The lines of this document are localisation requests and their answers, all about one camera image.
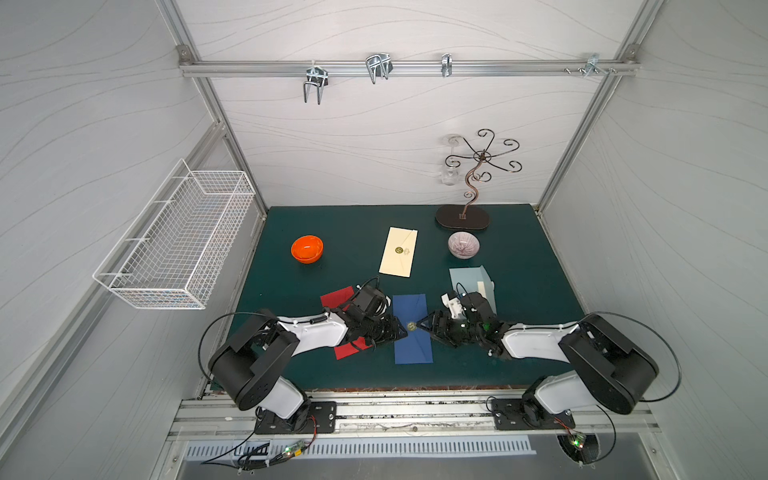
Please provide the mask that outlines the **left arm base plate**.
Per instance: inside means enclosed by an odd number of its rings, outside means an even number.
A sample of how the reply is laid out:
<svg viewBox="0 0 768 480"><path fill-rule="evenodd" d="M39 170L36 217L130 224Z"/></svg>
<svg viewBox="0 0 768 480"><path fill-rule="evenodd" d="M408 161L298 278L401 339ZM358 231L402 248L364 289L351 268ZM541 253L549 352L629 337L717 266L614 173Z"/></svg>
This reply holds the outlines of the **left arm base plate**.
<svg viewBox="0 0 768 480"><path fill-rule="evenodd" d="M307 400L287 419L276 413L256 410L257 435L309 435L329 434L335 431L337 403L333 401Z"/></svg>

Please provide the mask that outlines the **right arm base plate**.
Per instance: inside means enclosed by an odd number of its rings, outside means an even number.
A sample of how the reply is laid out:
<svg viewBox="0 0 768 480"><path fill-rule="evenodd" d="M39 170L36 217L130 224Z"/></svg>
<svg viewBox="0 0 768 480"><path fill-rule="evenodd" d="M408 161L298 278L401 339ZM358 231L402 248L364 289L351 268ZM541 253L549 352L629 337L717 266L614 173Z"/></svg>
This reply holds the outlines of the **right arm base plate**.
<svg viewBox="0 0 768 480"><path fill-rule="evenodd" d="M573 417L549 413L533 400L488 397L486 409L491 414L494 428L499 431L573 430Z"/></svg>

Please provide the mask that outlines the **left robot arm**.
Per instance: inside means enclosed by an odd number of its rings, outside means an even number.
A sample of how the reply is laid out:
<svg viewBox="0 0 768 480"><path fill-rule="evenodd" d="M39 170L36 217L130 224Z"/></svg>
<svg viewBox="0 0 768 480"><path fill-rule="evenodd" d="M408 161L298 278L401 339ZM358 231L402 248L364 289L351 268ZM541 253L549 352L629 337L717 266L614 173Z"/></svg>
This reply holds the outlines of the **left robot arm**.
<svg viewBox="0 0 768 480"><path fill-rule="evenodd" d="M210 357L209 377L237 408L259 408L298 428L309 415L307 395L283 373L291 360L320 348L394 343L408 331L391 312L392 301L370 284L361 286L337 307L305 317L252 312L245 323Z"/></svg>

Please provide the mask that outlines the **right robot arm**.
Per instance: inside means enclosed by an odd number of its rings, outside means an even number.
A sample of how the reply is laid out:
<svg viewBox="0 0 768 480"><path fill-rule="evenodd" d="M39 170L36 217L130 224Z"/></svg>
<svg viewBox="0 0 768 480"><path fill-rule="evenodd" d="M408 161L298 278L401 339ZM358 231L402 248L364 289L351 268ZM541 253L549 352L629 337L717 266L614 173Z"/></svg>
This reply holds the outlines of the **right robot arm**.
<svg viewBox="0 0 768 480"><path fill-rule="evenodd" d="M451 347L478 345L490 357L544 359L571 370L536 380L519 411L531 426L546 417L589 406L627 415L655 381L658 364L601 314L551 325L503 322L480 293L443 296L444 308L416 326Z"/></svg>

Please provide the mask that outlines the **light blue envelope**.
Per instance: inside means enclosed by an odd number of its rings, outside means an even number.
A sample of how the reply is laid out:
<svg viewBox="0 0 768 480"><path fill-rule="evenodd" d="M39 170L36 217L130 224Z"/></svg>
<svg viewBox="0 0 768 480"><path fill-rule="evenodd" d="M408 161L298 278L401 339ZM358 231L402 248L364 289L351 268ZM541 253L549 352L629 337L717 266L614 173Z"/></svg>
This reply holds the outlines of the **light blue envelope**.
<svg viewBox="0 0 768 480"><path fill-rule="evenodd" d="M454 291L457 294L477 292L490 304L491 310L496 313L495 284L483 266L451 268L450 279Z"/></svg>

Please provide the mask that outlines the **dark blue envelope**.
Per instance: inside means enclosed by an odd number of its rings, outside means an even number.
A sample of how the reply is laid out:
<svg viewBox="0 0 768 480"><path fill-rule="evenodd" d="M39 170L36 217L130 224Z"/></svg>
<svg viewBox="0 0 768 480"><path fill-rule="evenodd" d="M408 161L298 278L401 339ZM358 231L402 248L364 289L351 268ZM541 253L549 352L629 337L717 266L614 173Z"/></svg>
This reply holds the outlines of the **dark blue envelope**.
<svg viewBox="0 0 768 480"><path fill-rule="evenodd" d="M433 363L431 337L417 323L427 316L425 294L396 295L393 314L406 329L407 336L394 344L396 365L423 365Z"/></svg>

